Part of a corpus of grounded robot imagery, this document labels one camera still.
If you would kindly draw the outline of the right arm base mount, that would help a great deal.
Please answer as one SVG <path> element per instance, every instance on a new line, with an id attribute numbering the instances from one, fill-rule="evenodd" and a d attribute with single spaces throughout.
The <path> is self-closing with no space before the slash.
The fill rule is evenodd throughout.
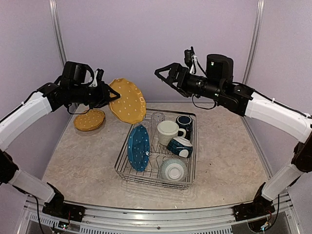
<path id="1" fill-rule="evenodd" d="M 233 206 L 233 213 L 236 221 L 252 219 L 275 212 L 272 202 L 268 204 L 259 202 L 241 203 Z"/>

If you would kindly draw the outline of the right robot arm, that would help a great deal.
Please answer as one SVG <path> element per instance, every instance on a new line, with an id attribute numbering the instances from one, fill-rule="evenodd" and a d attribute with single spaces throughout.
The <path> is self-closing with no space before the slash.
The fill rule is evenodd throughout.
<path id="1" fill-rule="evenodd" d="M 200 96 L 212 99 L 242 117 L 266 123 L 296 139 L 290 163 L 265 182 L 249 206 L 253 216 L 260 216 L 272 201 L 304 173 L 312 171 L 312 117 L 268 98 L 255 89 L 233 82 L 233 64 L 210 61 L 206 75 L 191 74 L 187 67 L 172 63 L 155 70 L 155 75 L 184 97 Z"/>

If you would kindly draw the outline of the yellow polka dot plate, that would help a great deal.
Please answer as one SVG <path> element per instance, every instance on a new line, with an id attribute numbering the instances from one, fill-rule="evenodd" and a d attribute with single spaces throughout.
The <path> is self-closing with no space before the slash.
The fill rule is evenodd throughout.
<path id="1" fill-rule="evenodd" d="M 114 79 L 109 86 L 120 94 L 120 98 L 110 102 L 111 112 L 121 121 L 136 124 L 146 115 L 146 101 L 141 90 L 125 78 Z"/>
<path id="2" fill-rule="evenodd" d="M 79 114 L 74 119 L 74 127 L 83 132 L 98 129 L 105 120 L 105 113 L 102 110 L 90 110 Z"/>

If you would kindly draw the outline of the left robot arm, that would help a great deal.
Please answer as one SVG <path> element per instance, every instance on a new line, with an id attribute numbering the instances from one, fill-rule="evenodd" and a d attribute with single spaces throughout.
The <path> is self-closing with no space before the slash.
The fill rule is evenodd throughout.
<path id="1" fill-rule="evenodd" d="M 26 102 L 0 121 L 0 181 L 10 184 L 48 204 L 55 215 L 68 213 L 68 205 L 61 192 L 42 180 L 23 171 L 6 152 L 9 145 L 37 120 L 54 112 L 61 106 L 84 104 L 101 108 L 120 98 L 109 85 L 100 82 L 96 87 L 74 85 L 71 88 L 47 83 L 34 91 Z"/>

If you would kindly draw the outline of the blue polka dot plate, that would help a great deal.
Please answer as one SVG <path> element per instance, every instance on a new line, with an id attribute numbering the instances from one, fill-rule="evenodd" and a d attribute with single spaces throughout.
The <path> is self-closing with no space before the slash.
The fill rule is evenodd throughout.
<path id="1" fill-rule="evenodd" d="M 143 125 L 135 127 L 128 138 L 128 160 L 136 171 L 143 172 L 149 162 L 150 142 L 147 129 Z"/>

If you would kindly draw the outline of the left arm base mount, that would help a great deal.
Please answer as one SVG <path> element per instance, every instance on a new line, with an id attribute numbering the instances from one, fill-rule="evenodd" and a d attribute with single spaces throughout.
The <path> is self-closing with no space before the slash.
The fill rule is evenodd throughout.
<path id="1" fill-rule="evenodd" d="M 45 204 L 42 212 L 44 214 L 69 221 L 82 222 L 85 213 L 85 207 L 69 203 L 62 203 L 60 205 Z"/>

